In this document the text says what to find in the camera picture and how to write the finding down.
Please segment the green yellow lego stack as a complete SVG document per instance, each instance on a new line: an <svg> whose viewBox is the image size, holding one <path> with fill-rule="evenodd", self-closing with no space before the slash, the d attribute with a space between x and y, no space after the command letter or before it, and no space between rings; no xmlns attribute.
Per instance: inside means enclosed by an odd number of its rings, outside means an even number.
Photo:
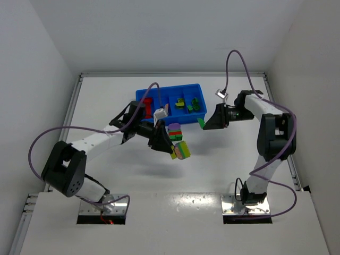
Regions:
<svg viewBox="0 0 340 255"><path fill-rule="evenodd" d="M172 146L173 152L171 154L172 159L184 160L191 156L189 147L185 141L180 141Z"/></svg>

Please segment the red curved lego brick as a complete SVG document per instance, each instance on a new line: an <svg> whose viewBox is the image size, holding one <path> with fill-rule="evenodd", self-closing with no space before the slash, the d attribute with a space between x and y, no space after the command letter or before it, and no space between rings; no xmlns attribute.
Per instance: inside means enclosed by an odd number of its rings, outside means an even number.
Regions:
<svg viewBox="0 0 340 255"><path fill-rule="evenodd" d="M153 103L153 98L152 97L146 97L143 100L143 103L146 104L146 105L151 105Z"/></svg>

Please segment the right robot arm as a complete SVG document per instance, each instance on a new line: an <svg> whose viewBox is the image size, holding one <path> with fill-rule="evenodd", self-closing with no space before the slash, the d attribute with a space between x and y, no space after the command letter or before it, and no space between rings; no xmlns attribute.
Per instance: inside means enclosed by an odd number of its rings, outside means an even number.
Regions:
<svg viewBox="0 0 340 255"><path fill-rule="evenodd" d="M244 205L256 205L264 201L268 184L277 167L296 151L296 123L293 114L282 112L259 97L261 94L260 90L242 90L234 106L217 104L212 117L207 122L200 121L203 130L223 129L231 122L254 118L260 122L258 160L240 191L240 202Z"/></svg>

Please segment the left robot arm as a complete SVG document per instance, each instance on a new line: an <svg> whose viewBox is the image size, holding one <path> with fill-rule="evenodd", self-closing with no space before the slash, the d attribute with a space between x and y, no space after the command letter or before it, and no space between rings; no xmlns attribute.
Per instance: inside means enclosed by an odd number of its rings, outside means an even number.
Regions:
<svg viewBox="0 0 340 255"><path fill-rule="evenodd" d="M171 155L174 145L163 120L167 115L168 107L164 106L155 110L153 122L145 121L146 105L131 101L102 130L71 143L57 142L42 171L42 180L66 197L77 196L92 205L107 205L109 190L86 174L86 164L135 135L147 138L150 149Z"/></svg>

